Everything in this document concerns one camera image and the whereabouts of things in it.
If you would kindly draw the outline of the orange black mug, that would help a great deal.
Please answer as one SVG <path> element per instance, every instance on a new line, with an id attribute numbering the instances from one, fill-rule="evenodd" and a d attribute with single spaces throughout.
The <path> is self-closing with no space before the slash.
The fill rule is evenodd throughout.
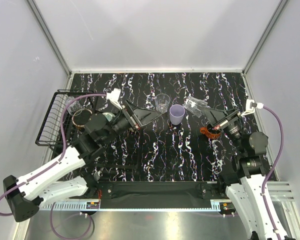
<path id="1" fill-rule="evenodd" d="M 211 131 L 208 130 L 207 127 L 201 127 L 200 128 L 200 133 L 205 135 L 208 139 L 211 139 L 211 140 L 216 140 L 220 137 L 221 133 L 213 133 Z"/>

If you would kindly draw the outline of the small clear glass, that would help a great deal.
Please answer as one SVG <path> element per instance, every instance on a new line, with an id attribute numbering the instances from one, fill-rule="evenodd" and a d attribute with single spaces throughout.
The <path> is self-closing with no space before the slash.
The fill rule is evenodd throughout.
<path id="1" fill-rule="evenodd" d="M 68 105 L 70 102 L 72 102 L 75 98 L 73 96 L 68 96 L 65 100 L 65 104 Z M 72 102 L 69 107 L 67 108 L 67 111 L 70 115 L 74 115 L 77 111 L 81 110 L 83 107 L 79 103 L 78 100 Z"/>
<path id="2" fill-rule="evenodd" d="M 188 96 L 183 103 L 183 107 L 192 113 L 194 116 L 200 118 L 203 113 L 202 113 L 202 108 L 206 107 L 208 103 L 202 99 L 197 99 L 193 96 Z"/>

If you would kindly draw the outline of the green glazed ceramic mug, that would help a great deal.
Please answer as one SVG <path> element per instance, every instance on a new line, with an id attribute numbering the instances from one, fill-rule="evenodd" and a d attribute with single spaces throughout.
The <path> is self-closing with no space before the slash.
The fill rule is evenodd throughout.
<path id="1" fill-rule="evenodd" d="M 102 114 L 106 117 L 108 122 L 111 122 L 116 116 L 114 113 L 111 112 L 103 112 Z"/>

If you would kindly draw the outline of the black mug red inside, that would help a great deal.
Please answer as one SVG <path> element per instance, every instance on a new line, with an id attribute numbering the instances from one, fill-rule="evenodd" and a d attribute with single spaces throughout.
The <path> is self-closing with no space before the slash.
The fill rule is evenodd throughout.
<path id="1" fill-rule="evenodd" d="M 89 109 L 77 110 L 71 118 L 73 125 L 79 130 L 83 129 L 85 124 L 91 118 L 92 114 L 92 111 Z"/>

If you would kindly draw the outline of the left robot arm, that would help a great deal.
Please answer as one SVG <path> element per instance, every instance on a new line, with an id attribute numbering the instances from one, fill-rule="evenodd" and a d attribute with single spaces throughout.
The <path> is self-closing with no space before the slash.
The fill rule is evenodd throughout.
<path id="1" fill-rule="evenodd" d="M 133 105 L 128 100 L 118 105 L 117 113 L 92 114 L 84 125 L 84 132 L 70 145 L 64 144 L 62 153 L 36 170 L 3 180 L 4 198 L 17 223 L 34 216 L 40 208 L 71 197 L 91 199 L 98 187 L 91 175 L 75 177 L 57 183 L 61 177 L 91 164 L 105 152 L 107 144 L 128 130 L 138 131 L 161 113 Z"/>

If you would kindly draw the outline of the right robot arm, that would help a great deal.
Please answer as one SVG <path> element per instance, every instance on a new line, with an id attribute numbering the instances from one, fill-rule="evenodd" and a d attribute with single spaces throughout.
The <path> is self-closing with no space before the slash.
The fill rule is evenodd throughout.
<path id="1" fill-rule="evenodd" d="M 213 133 L 224 132 L 237 150 L 232 157 L 233 173 L 219 178 L 216 192 L 219 197 L 231 200 L 249 240 L 288 240 L 290 237 L 276 213 L 267 186 L 274 169 L 266 172 L 262 162 L 269 138 L 261 131 L 245 133 L 240 125 L 241 118 L 256 109 L 266 109 L 266 106 L 252 102 L 244 112 L 235 108 L 203 109 L 209 121 L 208 129 Z"/>

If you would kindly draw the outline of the tall clear glass tumbler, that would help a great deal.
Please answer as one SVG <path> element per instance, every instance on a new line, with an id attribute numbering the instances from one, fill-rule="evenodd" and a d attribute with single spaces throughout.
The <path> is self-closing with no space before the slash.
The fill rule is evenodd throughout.
<path id="1" fill-rule="evenodd" d="M 171 98 L 167 94 L 160 93 L 155 96 L 154 101 L 155 101 L 155 109 L 158 112 L 164 114 L 168 111 Z"/>

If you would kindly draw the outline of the lilac plastic cup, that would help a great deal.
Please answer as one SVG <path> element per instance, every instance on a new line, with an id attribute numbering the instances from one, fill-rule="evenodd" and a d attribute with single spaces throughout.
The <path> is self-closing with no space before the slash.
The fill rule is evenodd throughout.
<path id="1" fill-rule="evenodd" d="M 169 109 L 169 118 L 172 125 L 179 125 L 185 115 L 185 108 L 180 104 L 174 104 Z"/>

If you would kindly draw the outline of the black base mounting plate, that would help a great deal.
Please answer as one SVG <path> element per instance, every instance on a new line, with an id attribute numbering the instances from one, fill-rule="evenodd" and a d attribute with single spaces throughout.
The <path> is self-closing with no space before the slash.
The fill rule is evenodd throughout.
<path id="1" fill-rule="evenodd" d="M 216 181 L 101 181 L 102 209 L 198 209 L 230 199 Z"/>

